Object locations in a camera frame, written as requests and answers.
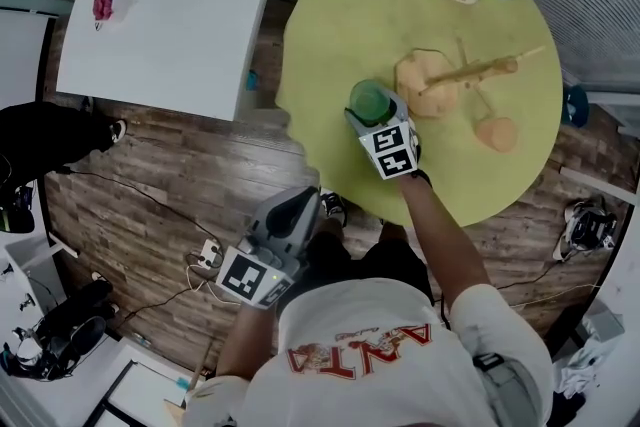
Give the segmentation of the person's right forearm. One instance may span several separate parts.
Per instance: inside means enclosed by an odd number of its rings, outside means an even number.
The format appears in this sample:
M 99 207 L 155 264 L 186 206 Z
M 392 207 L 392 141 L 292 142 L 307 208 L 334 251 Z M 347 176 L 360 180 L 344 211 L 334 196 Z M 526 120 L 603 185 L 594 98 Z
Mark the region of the person's right forearm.
M 431 185 L 403 175 L 397 183 L 406 202 L 427 265 L 451 308 L 467 289 L 490 280 L 483 259 Z

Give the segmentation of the person's left shoe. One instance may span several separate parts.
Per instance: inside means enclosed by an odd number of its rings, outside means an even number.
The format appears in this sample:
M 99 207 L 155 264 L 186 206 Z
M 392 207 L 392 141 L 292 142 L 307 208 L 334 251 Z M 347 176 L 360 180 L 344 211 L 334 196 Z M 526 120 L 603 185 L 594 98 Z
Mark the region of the person's left shoe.
M 347 209 L 340 195 L 327 188 L 320 189 L 320 200 L 327 219 L 339 222 L 342 228 L 347 225 Z

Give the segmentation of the person's left forearm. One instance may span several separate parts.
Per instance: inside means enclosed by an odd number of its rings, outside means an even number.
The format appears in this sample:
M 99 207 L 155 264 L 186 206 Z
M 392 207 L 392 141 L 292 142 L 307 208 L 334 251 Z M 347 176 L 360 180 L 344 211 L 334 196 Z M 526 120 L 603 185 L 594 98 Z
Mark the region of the person's left forearm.
M 242 305 L 225 340 L 216 365 L 216 376 L 251 381 L 272 355 L 276 310 Z

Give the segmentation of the person's white printed shirt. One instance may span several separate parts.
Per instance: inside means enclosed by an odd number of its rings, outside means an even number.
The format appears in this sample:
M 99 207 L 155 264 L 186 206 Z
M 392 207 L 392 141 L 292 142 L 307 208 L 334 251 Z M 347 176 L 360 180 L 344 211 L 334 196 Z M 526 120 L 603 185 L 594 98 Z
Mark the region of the person's white printed shirt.
M 427 296 L 405 283 L 350 280 L 292 300 L 279 347 L 256 375 L 216 377 L 189 397 L 183 427 L 496 427 L 502 413 L 479 356 L 514 375 L 515 414 L 548 419 L 549 352 L 492 286 L 454 302 L 443 327 Z

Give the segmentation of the wooden cup tree stand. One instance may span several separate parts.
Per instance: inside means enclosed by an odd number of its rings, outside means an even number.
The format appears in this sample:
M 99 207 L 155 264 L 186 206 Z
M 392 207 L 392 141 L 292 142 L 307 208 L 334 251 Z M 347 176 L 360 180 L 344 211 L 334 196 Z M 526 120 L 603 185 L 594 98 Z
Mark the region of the wooden cup tree stand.
M 441 51 L 419 48 L 396 63 L 395 92 L 405 101 L 411 114 L 420 118 L 441 118 L 456 107 L 462 88 L 480 92 L 481 82 L 516 73 L 521 61 L 546 49 L 539 46 L 516 55 L 469 61 L 462 39 L 456 37 L 455 41 L 459 66 Z

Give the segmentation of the yellow-green round tablecloth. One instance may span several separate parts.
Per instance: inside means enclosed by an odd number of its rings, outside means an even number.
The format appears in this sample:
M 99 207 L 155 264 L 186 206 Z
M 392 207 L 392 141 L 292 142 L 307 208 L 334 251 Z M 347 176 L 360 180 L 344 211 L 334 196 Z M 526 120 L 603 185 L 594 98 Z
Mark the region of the yellow-green round tablecloth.
M 392 87 L 396 63 L 416 48 L 441 51 L 458 65 L 456 37 L 470 61 L 546 49 L 516 73 L 483 81 L 480 92 L 462 88 L 451 113 L 417 119 L 420 167 L 463 226 L 527 191 L 555 144 L 563 97 L 554 41 L 533 0 L 298 0 L 285 29 L 276 102 L 324 187 L 374 216 L 409 223 L 398 189 L 379 176 L 344 109 L 362 80 Z M 497 152 L 476 138 L 475 125 L 487 117 L 516 124 L 513 150 Z

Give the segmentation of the light crumpled cloth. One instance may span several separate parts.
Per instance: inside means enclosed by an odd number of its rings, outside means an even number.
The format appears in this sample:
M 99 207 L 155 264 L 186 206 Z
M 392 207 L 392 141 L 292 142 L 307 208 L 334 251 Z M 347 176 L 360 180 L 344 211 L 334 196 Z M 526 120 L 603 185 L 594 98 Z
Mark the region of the light crumpled cloth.
M 585 315 L 553 363 L 554 391 L 566 399 L 582 394 L 624 333 L 619 316 L 610 311 Z

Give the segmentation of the white workbench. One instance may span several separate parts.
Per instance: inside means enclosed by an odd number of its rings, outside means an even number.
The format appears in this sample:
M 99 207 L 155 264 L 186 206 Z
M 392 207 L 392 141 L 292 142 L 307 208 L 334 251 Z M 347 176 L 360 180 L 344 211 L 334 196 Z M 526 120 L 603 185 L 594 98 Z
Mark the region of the white workbench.
M 62 303 L 62 287 L 43 234 L 0 234 L 0 352 L 16 349 L 13 329 L 33 327 Z M 8 376 L 0 368 L 0 425 L 82 427 L 106 394 L 121 411 L 151 427 L 174 427 L 169 406 L 180 406 L 188 371 L 126 339 L 104 335 L 72 375 L 53 382 Z

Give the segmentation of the person's right leg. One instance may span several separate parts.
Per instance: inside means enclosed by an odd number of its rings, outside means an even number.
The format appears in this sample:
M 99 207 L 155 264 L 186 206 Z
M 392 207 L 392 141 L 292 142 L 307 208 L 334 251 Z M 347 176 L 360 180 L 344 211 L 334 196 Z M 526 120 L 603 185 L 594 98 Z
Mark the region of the person's right leg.
M 400 240 L 408 242 L 408 235 L 405 228 L 388 221 L 383 221 L 379 235 L 379 242 L 388 240 Z

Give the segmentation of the person's leg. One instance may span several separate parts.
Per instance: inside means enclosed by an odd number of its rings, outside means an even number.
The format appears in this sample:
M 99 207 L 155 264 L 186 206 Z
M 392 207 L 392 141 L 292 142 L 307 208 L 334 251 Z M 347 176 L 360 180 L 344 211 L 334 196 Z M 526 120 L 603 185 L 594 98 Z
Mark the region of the person's leg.
M 343 222 L 337 218 L 326 218 L 322 220 L 316 229 L 316 233 L 326 233 L 336 237 L 339 241 L 344 241 Z
M 408 235 L 405 228 L 388 221 L 383 221 L 379 235 L 379 242 L 388 240 L 400 240 L 408 242 Z

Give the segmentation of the person's left leg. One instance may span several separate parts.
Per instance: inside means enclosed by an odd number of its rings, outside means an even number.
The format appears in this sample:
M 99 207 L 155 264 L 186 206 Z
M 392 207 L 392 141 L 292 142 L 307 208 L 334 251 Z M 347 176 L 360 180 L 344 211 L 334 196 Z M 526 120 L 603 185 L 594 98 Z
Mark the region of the person's left leg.
M 326 233 L 336 237 L 339 241 L 344 241 L 343 222 L 337 218 L 326 218 L 322 220 L 316 229 L 316 233 Z

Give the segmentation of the dark teal trash bin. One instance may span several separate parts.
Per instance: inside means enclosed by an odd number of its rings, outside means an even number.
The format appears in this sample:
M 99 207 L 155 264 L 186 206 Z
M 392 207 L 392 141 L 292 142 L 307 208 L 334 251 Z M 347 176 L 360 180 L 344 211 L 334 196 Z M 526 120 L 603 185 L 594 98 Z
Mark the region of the dark teal trash bin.
M 563 88 L 561 123 L 574 128 L 584 127 L 589 118 L 589 100 L 586 92 L 579 86 Z

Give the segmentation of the orange glass cup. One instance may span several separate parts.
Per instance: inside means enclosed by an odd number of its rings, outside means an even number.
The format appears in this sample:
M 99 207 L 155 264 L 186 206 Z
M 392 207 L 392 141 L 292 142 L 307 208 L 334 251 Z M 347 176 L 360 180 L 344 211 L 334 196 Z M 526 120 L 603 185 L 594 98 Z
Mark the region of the orange glass cup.
M 476 138 L 485 146 L 501 153 L 514 149 L 518 139 L 516 124 L 507 117 L 487 117 L 474 127 Z

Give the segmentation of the green glass cup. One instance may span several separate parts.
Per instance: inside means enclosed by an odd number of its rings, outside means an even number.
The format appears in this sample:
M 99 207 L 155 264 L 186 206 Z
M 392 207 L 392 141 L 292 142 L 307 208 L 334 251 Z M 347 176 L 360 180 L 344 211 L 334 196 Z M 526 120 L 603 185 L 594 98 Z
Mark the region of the green glass cup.
M 367 79 L 358 82 L 351 90 L 349 111 L 365 126 L 384 123 L 391 116 L 391 100 L 387 89 L 379 82 Z

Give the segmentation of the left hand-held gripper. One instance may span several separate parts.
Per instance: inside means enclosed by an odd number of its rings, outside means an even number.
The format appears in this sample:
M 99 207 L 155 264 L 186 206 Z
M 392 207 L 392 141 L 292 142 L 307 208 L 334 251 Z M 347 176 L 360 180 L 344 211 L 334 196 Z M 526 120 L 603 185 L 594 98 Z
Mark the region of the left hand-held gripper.
M 301 272 L 319 210 L 319 190 L 311 186 L 285 190 L 262 202 L 250 234 L 227 248 L 216 285 L 250 306 L 274 306 Z

